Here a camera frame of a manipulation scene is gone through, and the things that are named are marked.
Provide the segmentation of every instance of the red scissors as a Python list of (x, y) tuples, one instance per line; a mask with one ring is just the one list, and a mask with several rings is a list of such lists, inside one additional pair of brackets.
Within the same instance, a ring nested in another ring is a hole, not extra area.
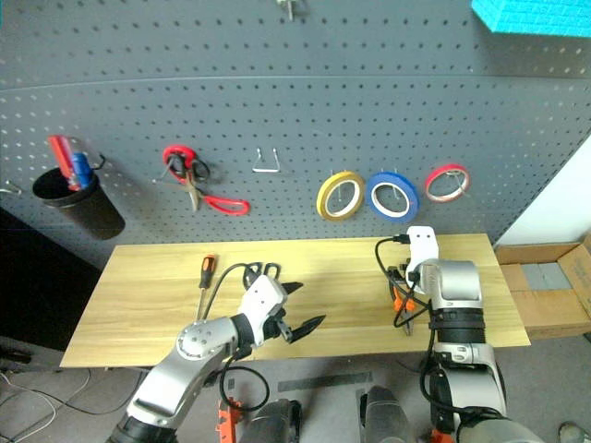
[[(167, 147), (163, 153), (163, 161), (173, 177), (183, 186), (183, 190), (188, 192), (194, 211), (199, 208), (200, 198), (215, 210), (227, 215), (246, 215), (250, 210), (250, 204), (246, 200), (209, 196), (197, 188), (197, 180), (209, 177), (210, 169), (204, 162), (197, 160), (197, 154), (188, 146)], [(201, 174), (198, 171), (199, 167), (206, 173)]]

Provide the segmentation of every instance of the pen holder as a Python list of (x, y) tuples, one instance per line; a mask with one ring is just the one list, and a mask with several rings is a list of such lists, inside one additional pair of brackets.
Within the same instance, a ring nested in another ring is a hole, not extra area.
[(55, 168), (35, 180), (33, 194), (98, 240), (115, 237), (126, 227), (126, 222), (101, 188), (96, 174), (87, 187), (72, 191), (59, 168)]

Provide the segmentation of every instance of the red tape roll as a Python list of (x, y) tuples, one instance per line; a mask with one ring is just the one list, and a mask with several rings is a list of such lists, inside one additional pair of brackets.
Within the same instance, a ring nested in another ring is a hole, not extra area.
[[(460, 174), (464, 177), (464, 180), (460, 183), (458, 188), (450, 194), (446, 194), (444, 196), (434, 196), (430, 193), (429, 189), (433, 182), (444, 174)], [(445, 166), (441, 166), (429, 174), (425, 180), (425, 194), (427, 195), (427, 198), (431, 201), (437, 201), (438, 203), (447, 203), (448, 201), (456, 200), (463, 193), (465, 193), (468, 187), (470, 187), (470, 174), (461, 164), (458, 163), (450, 163), (446, 164)]]

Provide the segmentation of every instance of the wooden table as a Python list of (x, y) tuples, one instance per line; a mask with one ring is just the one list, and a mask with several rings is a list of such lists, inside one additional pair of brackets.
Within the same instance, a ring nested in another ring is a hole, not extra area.
[[(386, 279), (373, 256), (376, 238), (285, 240), (115, 248), (69, 343), (61, 366), (155, 365), (171, 350), (176, 334), (192, 321), (199, 300), (203, 257), (219, 257), (214, 281), (236, 262), (277, 262), (280, 281), (305, 285), (285, 305), (289, 325), (326, 314), (305, 339), (270, 340), (255, 359), (424, 351), (426, 315), (412, 337), (392, 326)], [(480, 273), (487, 340), (495, 347), (529, 344), (497, 259), (485, 234), (438, 235), (440, 257), (472, 260)], [(386, 266), (404, 263), (408, 245), (381, 247)], [(233, 315), (244, 289), (233, 271), (218, 293), (210, 318)]]

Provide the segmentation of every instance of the red pen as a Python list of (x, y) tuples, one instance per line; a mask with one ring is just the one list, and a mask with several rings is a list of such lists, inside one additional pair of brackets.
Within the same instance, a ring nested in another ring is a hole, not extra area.
[(70, 159), (71, 150), (67, 143), (67, 138), (64, 136), (48, 136), (47, 141), (54, 152), (60, 172), (67, 180), (67, 187), (71, 191), (79, 191), (80, 185), (72, 168), (72, 161)]

